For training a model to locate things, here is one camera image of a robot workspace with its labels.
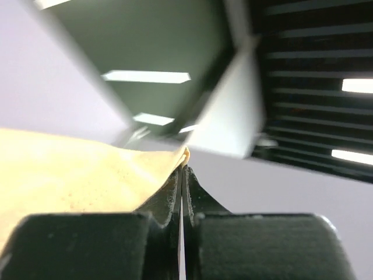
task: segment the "white panel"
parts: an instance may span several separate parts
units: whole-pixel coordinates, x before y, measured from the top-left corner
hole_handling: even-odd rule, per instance
[[[254,148],[264,122],[259,77],[252,49],[247,45],[232,60],[190,133],[195,149],[243,158]]]
[[[0,2],[0,126],[106,143],[132,124],[69,36],[32,1]]]

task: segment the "ceiling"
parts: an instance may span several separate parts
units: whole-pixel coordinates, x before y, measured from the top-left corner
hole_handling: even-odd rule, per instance
[[[71,0],[48,8],[101,74],[187,72],[180,83],[107,82],[133,115],[174,118],[147,125],[174,135],[193,123],[233,55],[223,1]]]
[[[342,91],[343,79],[373,78],[373,1],[250,3],[262,37],[263,132],[277,142],[252,155],[373,183],[371,165],[332,156],[373,155],[373,95]]]

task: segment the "gray surface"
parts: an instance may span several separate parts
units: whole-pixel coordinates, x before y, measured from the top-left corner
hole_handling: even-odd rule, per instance
[[[2,1],[0,26],[0,127],[110,144],[132,126],[89,61],[31,2]]]
[[[173,150],[173,143],[146,140],[139,149]],[[202,185],[235,213],[316,213],[339,236],[359,280],[373,279],[373,187],[367,183],[281,166],[191,151],[189,165]]]

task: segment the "white wall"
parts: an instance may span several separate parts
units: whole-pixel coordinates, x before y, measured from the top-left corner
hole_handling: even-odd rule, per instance
[[[186,143],[194,149],[243,158],[264,122],[258,71],[249,40],[228,66]]]
[[[0,1],[0,127],[115,142],[126,108],[69,36],[32,1]]]
[[[175,143],[141,141],[144,151]],[[373,279],[373,185],[261,160],[191,150],[189,165],[201,186],[235,213],[316,213],[337,228],[358,280]]]

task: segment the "light fixture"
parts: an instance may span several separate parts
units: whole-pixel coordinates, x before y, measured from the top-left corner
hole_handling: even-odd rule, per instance
[[[198,126],[198,124],[190,125],[190,126],[188,126],[188,127],[184,127],[184,128],[182,128],[182,129],[179,131],[179,133],[184,133],[184,132],[192,131],[192,130],[194,130],[197,126]]]
[[[373,93],[373,79],[344,79],[342,90],[344,92]]]
[[[44,10],[55,5],[59,5],[70,0],[34,0],[34,4],[40,9]]]
[[[348,152],[346,150],[332,150],[332,156],[334,158],[349,160],[351,162],[373,165],[373,155],[366,155],[364,153]]]
[[[189,73],[112,70],[102,75],[105,81],[143,83],[184,83],[191,80]]]
[[[146,113],[140,113],[133,117],[135,121],[145,124],[155,124],[155,125],[166,125],[173,122],[174,118],[162,117],[160,115],[152,115]]]

